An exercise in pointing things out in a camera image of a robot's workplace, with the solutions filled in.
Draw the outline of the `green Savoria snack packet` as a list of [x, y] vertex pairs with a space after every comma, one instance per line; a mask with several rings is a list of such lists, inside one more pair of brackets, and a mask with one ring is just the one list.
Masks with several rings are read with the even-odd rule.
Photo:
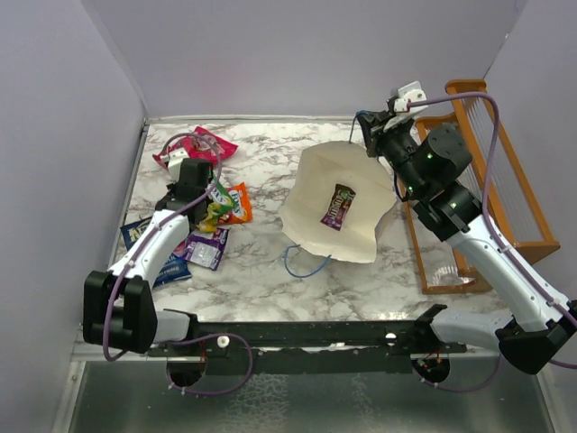
[[197, 229], [203, 233], [213, 233], [219, 219], [234, 208], [234, 200], [220, 182], [215, 184], [209, 198], [210, 203], [206, 209], [206, 216], [197, 225]]

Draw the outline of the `checkered paper bag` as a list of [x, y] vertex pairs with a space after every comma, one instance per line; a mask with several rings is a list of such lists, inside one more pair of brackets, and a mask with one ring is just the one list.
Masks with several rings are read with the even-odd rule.
[[[285, 270], [305, 279], [332, 260], [374, 263], [397, 203], [388, 169], [352, 138], [306, 148], [279, 207], [282, 232], [292, 242], [283, 255]], [[289, 253], [298, 248], [324, 258], [317, 270], [298, 274], [290, 269]]]

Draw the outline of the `red snack bag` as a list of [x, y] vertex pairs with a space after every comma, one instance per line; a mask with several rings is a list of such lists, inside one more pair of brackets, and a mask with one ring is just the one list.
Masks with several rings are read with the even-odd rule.
[[198, 126], [193, 132], [178, 133], [170, 137], [152, 158], [166, 170], [160, 157], [177, 149], [186, 150], [189, 158], [217, 163], [216, 155], [224, 161], [236, 153], [238, 146]]

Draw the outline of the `purple candy bag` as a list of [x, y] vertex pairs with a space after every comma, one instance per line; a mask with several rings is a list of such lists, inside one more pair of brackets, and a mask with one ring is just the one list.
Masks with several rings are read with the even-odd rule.
[[179, 256], [215, 272], [222, 261], [228, 237], [229, 229], [221, 227], [211, 233], [192, 232], [184, 241], [184, 249]]

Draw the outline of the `orange Savoria snack packet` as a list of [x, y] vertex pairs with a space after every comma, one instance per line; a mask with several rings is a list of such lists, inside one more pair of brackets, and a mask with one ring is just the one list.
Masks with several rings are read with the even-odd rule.
[[220, 216], [218, 225], [243, 224], [252, 221], [252, 205], [244, 182], [226, 189], [234, 202], [227, 214]]

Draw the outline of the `blue kettle chips bag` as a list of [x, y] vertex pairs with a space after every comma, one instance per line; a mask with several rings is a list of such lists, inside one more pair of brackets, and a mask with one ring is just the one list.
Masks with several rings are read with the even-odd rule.
[[173, 281], [187, 280], [191, 277], [187, 262], [173, 252], [189, 234], [188, 220], [181, 215], [175, 216], [163, 225], [149, 240], [136, 259], [133, 255], [142, 245], [140, 238], [151, 232], [149, 224], [157, 226], [169, 211], [158, 211], [152, 216], [121, 227], [127, 252], [109, 270], [118, 276], [124, 266], [133, 260], [126, 278], [142, 277], [154, 288]]

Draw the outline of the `dark green snack packet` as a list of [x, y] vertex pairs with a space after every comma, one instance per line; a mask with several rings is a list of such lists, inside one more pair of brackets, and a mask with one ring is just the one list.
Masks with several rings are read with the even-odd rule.
[[340, 231], [343, 227], [344, 218], [355, 196], [356, 192], [352, 188], [342, 184], [336, 184], [328, 209], [321, 218], [320, 223], [336, 231]]

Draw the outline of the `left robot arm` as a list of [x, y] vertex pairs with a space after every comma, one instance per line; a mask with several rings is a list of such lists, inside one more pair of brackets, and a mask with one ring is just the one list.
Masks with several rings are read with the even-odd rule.
[[128, 352], [144, 354], [152, 345], [165, 342], [178, 355], [197, 350], [199, 334], [189, 327], [188, 314], [158, 311], [151, 289], [170, 255], [204, 218], [207, 197], [220, 174], [220, 167], [210, 161], [184, 159], [177, 180], [168, 186], [133, 247], [107, 271], [87, 276], [83, 337], [100, 345], [107, 361]]

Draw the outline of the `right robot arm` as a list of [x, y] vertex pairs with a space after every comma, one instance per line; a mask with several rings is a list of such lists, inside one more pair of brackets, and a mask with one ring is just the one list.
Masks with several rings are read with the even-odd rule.
[[538, 275], [459, 182], [472, 162], [463, 136], [443, 123], [416, 143], [411, 118], [385, 111], [355, 118], [368, 155], [386, 159], [419, 221], [462, 254], [511, 311], [496, 317], [434, 306], [417, 320], [416, 346], [433, 353], [449, 343], [476, 345], [500, 352], [523, 373], [538, 373], [575, 334], [576, 304]]

